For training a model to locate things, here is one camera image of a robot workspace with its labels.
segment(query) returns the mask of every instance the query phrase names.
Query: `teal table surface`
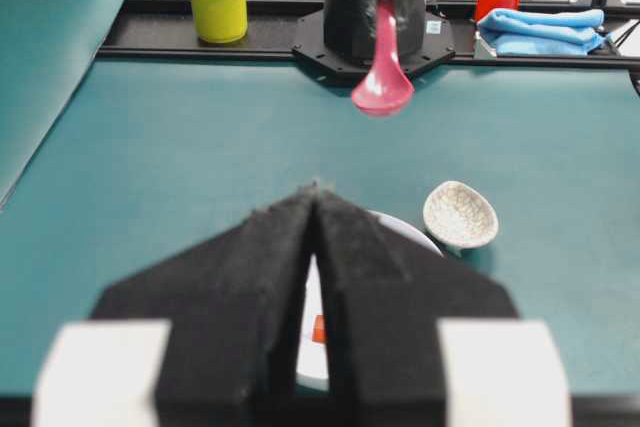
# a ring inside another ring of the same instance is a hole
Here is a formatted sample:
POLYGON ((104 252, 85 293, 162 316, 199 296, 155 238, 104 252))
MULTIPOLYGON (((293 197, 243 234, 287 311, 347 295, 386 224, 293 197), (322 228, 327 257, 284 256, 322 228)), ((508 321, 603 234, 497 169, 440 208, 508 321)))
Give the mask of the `teal table surface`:
POLYGON ((0 215, 0 395, 110 282, 319 180, 421 228, 448 179, 469 252, 548 322, 577 394, 640 393, 640 99, 624 72, 441 67, 389 119, 295 66, 97 61, 0 215))
POLYGON ((0 1, 0 207, 91 65, 122 1, 0 1))

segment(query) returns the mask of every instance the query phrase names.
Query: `spoon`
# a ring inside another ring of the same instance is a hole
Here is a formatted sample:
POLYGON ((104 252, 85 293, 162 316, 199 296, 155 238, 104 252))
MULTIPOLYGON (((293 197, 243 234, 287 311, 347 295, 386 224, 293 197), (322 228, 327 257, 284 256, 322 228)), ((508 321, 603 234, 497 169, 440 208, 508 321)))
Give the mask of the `spoon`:
POLYGON ((407 105, 413 92, 413 85, 398 61, 393 0, 379 0, 373 65, 351 93, 351 100, 365 114, 384 117, 407 105))

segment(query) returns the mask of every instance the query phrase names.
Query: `yellow cup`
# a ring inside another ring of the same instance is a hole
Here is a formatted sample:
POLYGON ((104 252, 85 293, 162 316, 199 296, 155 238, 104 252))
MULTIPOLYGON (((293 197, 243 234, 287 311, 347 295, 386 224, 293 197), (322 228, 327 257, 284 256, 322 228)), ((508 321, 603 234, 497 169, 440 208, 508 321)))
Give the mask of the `yellow cup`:
POLYGON ((225 44, 247 33, 247 0, 191 0, 196 32, 205 42, 225 44))

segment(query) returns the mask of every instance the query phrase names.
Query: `small ceramic dish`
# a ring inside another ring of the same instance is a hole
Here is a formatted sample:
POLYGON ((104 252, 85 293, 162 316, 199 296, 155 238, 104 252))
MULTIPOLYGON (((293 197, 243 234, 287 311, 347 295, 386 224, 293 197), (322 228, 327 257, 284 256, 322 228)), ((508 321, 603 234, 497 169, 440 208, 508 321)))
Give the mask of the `small ceramic dish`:
POLYGON ((491 204, 462 182, 447 181, 431 192, 422 210, 427 230, 452 253, 491 242, 498 217, 491 204))

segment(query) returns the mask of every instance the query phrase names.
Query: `blue towel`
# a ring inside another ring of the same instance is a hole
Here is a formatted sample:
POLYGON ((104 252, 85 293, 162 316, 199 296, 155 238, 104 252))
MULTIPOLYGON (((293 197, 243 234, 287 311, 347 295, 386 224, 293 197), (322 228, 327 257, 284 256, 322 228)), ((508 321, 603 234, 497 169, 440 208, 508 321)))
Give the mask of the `blue towel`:
POLYGON ((602 10, 536 14, 494 9, 478 22, 482 38, 498 55, 587 55, 605 38, 594 28, 604 22, 602 10))

